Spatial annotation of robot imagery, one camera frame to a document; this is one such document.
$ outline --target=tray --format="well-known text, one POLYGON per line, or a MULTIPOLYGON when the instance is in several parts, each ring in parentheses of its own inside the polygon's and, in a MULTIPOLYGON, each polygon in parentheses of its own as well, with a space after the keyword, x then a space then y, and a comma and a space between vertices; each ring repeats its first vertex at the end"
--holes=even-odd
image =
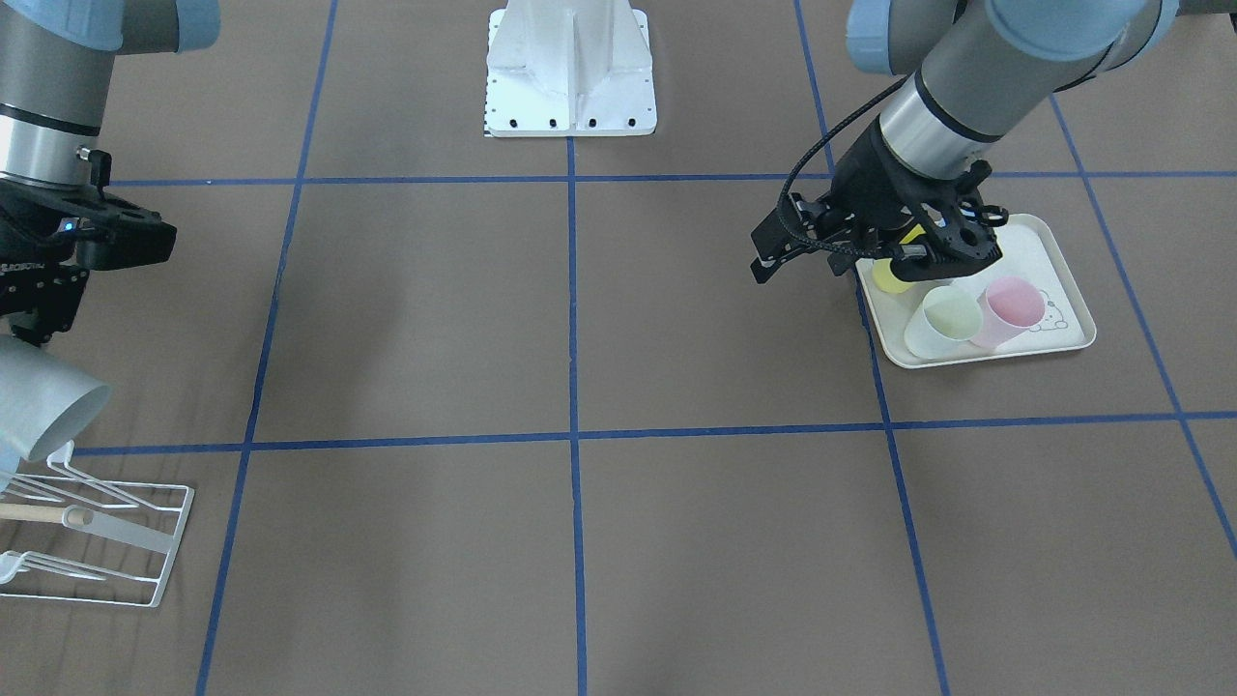
POLYGON ((1004 256, 982 271, 950 281, 917 282, 901 294, 889 294, 876 287, 872 279, 873 261, 860 258, 856 263, 863 297, 872 315, 872 324, 881 339, 884 355, 893 365, 909 371, 959 363, 978 363, 1080 351, 1095 342, 1096 326, 1086 308, 1082 293, 1074 282, 1074 274, 1065 263, 1053 230, 1044 220, 1024 213, 1009 215, 1009 223, 997 230, 1004 256), (1009 339, 995 350, 972 342, 961 342, 952 354, 941 359, 924 360, 907 350, 902 333, 919 302, 929 289, 939 284, 952 284, 978 298, 983 288, 997 277, 1016 274, 1030 281, 1044 294, 1048 310, 1044 320, 1027 333, 1009 339))

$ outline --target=white wire rack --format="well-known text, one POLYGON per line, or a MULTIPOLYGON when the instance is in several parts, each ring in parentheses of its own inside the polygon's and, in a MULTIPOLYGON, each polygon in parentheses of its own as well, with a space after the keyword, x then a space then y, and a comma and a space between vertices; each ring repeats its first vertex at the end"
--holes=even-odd
POLYGON ((161 483, 101 481, 73 467, 72 459, 71 441, 47 459, 47 469, 52 476, 21 475, 0 467, 0 524, 6 520, 59 524, 74 532, 143 549, 162 556, 158 574, 124 572, 42 551, 10 550, 0 554, 0 590, 5 590, 0 591, 0 597, 157 607, 167 591, 172 565, 181 548, 193 503, 193 490, 161 483), (166 498, 172 504, 156 504, 152 502, 155 498, 161 502, 166 498), (161 532, 118 517, 126 513, 145 513, 163 528, 168 527, 174 516, 173 530, 161 532), (7 591, 10 584, 27 572, 51 574, 78 582, 62 584, 66 586, 61 592, 45 588, 31 592, 7 591), (82 592, 79 587, 82 584, 122 582, 145 587, 145 592, 140 593, 141 598, 127 601, 92 597, 90 595, 106 593, 82 592))

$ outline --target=white metal base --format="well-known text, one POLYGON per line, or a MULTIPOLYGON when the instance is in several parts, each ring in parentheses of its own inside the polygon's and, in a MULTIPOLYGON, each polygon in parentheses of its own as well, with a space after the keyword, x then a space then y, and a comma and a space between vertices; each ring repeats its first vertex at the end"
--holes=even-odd
POLYGON ((555 14, 516 0, 490 15, 486 136, 621 136, 657 129, 647 15, 627 0, 580 4, 604 7, 609 16, 599 19, 591 7, 576 12, 573 2, 559 1, 555 14))
MULTIPOLYGON (((181 549, 181 539, 184 537, 184 527, 189 519, 189 508, 193 504, 193 490, 187 486, 100 481, 73 469, 69 465, 72 456, 73 443, 69 443, 47 459, 48 469, 62 476, 5 475, 0 478, 0 491, 4 492, 6 502, 21 499, 24 503, 67 506, 61 520, 63 527, 162 555, 163 562, 158 575, 132 575, 38 551, 5 551, 0 554, 0 587, 11 582, 17 574, 41 571, 92 584, 141 584, 150 587, 150 600, 145 602, 96 600, 78 596, 85 595, 78 592, 74 592, 72 596, 0 592, 0 597, 157 607, 163 600, 168 579, 172 575, 172 565, 176 562, 176 554, 181 549), (82 493, 85 493, 85 490, 93 491, 95 496, 83 496, 82 493), (173 506, 156 506, 146 498, 137 496, 141 492, 156 491, 172 492, 171 498, 177 503, 173 506), (176 516, 176 527, 169 534, 108 514, 109 512, 121 511, 147 511, 160 516, 176 516), (88 513, 84 518, 82 517, 83 512, 88 513)), ((48 508, 38 507, 35 509, 46 511, 48 508)))

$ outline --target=pink cup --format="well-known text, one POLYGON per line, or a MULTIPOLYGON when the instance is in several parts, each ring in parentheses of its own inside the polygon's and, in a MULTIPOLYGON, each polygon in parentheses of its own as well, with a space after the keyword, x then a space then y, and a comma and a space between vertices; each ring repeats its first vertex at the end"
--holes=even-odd
POLYGON ((996 347, 1043 320, 1045 308, 1044 295, 1034 284, 1021 277, 998 277, 980 294, 983 326, 971 342, 996 347))

